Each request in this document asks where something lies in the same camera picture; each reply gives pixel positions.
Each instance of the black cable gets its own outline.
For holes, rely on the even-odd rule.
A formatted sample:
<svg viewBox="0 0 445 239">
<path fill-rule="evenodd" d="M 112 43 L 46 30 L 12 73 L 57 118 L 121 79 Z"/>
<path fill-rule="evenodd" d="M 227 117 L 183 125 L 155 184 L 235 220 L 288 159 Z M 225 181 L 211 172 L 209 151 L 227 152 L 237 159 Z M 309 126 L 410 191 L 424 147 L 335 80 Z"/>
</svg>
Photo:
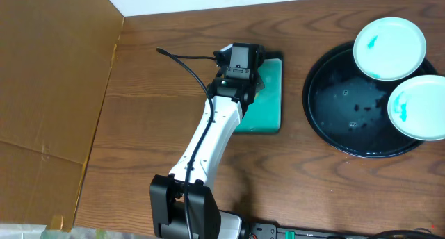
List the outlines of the black cable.
<svg viewBox="0 0 445 239">
<path fill-rule="evenodd" d="M 216 60 L 214 57 L 208 57 L 208 56 L 181 56 L 181 55 L 174 55 L 176 58 L 185 58 L 185 59 L 211 59 Z"/>
<path fill-rule="evenodd" d="M 436 236 L 430 233 L 423 233 L 418 231 L 408 231 L 408 230 L 395 230 L 395 231 L 385 231 L 378 233 L 374 236 L 368 237 L 368 239 L 381 239 L 388 238 L 390 236 L 405 236 L 406 238 L 418 238 L 418 239 L 444 239 L 441 236 Z"/>
<path fill-rule="evenodd" d="M 204 93 L 206 94 L 206 97 L 207 97 L 207 100 L 209 101 L 209 106 L 210 106 L 209 121 L 207 122 L 206 128 L 202 132 L 201 138 L 197 141 L 197 144 L 196 144 L 195 149 L 193 150 L 192 156 L 190 157 L 190 160 L 187 163 L 186 179 L 184 181 L 184 211 L 186 214 L 188 238 L 193 239 L 192 225 L 191 225 L 191 221 L 190 221 L 190 211 L 189 211 L 189 207 L 188 207 L 188 205 L 189 205 L 189 203 L 188 203 L 188 184 L 190 181 L 190 173 L 193 168 L 193 162 L 195 161 L 196 153 L 197 153 L 198 149 L 200 148 L 202 141 L 204 140 L 204 138 L 207 134 L 207 131 L 209 131 L 211 123 L 213 122 L 213 116 L 214 116 L 213 102 L 211 100 L 209 93 L 207 92 L 206 86 L 203 84 L 201 79 L 195 74 L 195 72 L 193 72 L 186 64 L 184 64 L 179 59 L 177 59 L 177 57 L 175 55 L 169 53 L 165 49 L 156 48 L 156 51 L 161 53 L 162 55 L 166 55 L 166 56 L 170 57 L 176 63 L 179 63 L 184 69 L 186 69 L 186 71 L 188 73 L 190 73 L 196 79 L 196 81 L 201 85 L 201 88 L 204 90 Z"/>
</svg>

